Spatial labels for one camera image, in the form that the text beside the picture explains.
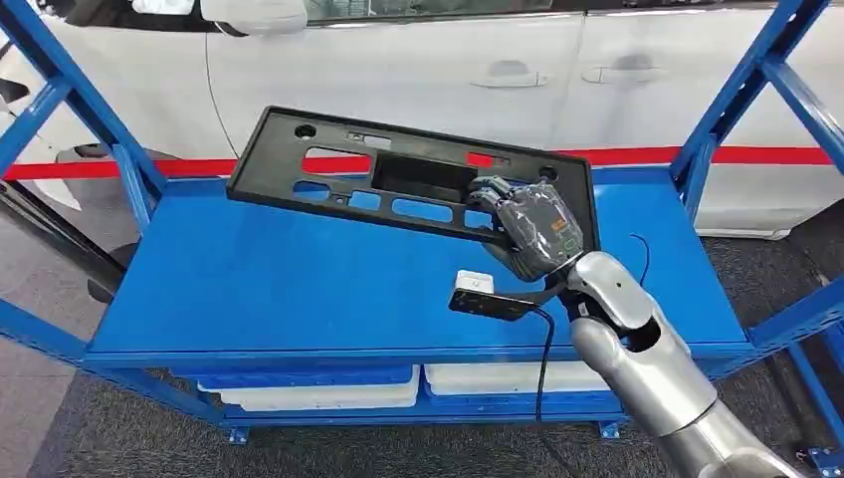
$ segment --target black mount bracket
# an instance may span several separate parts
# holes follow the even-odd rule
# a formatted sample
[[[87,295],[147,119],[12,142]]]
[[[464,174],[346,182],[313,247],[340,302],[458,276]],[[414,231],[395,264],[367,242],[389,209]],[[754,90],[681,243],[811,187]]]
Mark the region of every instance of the black mount bracket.
[[[320,174],[309,167],[309,151],[352,158],[365,170]],[[577,219],[584,252],[599,248],[585,159],[378,122],[267,107],[226,188],[231,199],[510,247],[509,237],[496,227],[497,218],[488,227],[467,221],[469,211],[482,212],[466,203],[469,183],[479,175],[525,184],[545,177]],[[357,203],[358,194],[369,201]],[[447,208],[450,214],[438,220],[402,207],[413,203]],[[457,289],[450,307],[515,320],[561,290],[560,285],[527,294]]]

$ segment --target blue shelf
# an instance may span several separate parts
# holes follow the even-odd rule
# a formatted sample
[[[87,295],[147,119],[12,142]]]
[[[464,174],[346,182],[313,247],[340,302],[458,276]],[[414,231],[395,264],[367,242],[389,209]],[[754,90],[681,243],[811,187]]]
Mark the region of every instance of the blue shelf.
[[[594,182],[603,248],[635,275],[645,250],[630,234],[648,240],[645,287],[696,354],[746,351],[667,169],[596,170]],[[86,360],[539,359],[543,321],[512,324],[447,309],[459,269],[492,274],[498,290],[540,288],[521,283],[476,243],[230,201],[221,180],[171,182]],[[547,309],[565,323],[559,303]],[[567,327],[558,328],[552,357],[576,357]]]

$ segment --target lower shelf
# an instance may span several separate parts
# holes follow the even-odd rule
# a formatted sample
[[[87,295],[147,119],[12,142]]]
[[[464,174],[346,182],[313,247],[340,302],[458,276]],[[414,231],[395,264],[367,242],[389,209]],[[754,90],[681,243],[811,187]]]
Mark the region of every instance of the lower shelf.
[[[407,423],[523,422],[534,421],[530,401],[510,404],[446,405],[431,401],[419,390],[416,404],[405,408],[353,410],[244,411],[239,406],[225,407],[226,426],[261,425],[361,425]],[[579,391],[566,399],[542,405],[543,421],[621,420],[621,403],[610,391]]]

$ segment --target plastic wrap on hand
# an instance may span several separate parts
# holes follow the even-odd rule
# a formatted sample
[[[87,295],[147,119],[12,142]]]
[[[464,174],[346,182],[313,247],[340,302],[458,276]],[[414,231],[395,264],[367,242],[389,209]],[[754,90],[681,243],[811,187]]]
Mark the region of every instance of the plastic wrap on hand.
[[[549,273],[583,251],[583,232],[556,189],[541,182],[513,189],[497,213],[526,265]]]

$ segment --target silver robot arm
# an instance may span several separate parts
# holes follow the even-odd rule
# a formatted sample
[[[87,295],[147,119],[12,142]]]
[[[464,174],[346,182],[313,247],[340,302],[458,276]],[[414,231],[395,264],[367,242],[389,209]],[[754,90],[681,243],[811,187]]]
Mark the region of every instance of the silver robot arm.
[[[572,322],[574,347],[625,410],[657,438],[681,476],[803,476],[756,439],[718,399],[654,298],[617,260],[590,252],[574,263],[568,284],[604,313],[601,319]],[[626,346],[620,335],[627,338]]]
[[[562,274],[579,314],[574,347],[656,437],[684,477],[800,477],[718,399],[659,305],[609,254],[583,254],[574,215],[546,181],[512,186],[496,176],[470,184],[470,202],[494,212],[514,247],[485,245],[522,280]]]

